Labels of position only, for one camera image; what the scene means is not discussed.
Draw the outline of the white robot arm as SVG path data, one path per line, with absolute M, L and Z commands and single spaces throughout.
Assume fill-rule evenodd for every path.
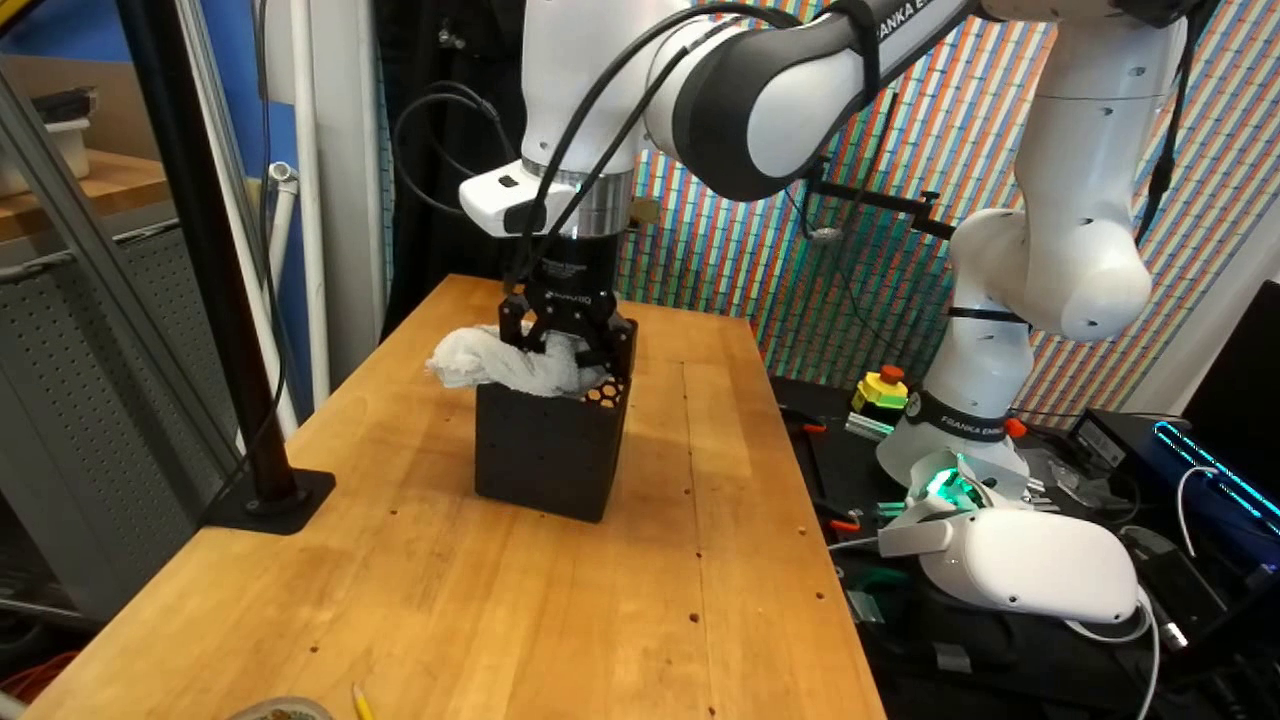
M 1038 25 L 1053 54 L 1014 142 L 1014 202 L 955 227 L 938 353 L 881 444 L 882 464 L 938 447 L 1007 464 L 1031 341 L 1106 341 L 1152 297 L 1132 185 L 1191 16 L 1194 0 L 822 0 L 811 16 L 528 0 L 528 123 L 510 162 L 460 185 L 460 209 L 490 236 L 595 240 L 583 202 L 624 185 L 645 149 L 725 202 L 764 202 L 959 25 Z

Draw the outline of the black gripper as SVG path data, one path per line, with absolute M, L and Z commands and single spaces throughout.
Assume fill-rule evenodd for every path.
M 502 277 L 501 341 L 542 353 L 551 332 L 579 341 L 579 370 L 611 370 L 624 320 L 616 311 L 616 240 L 521 240 Z

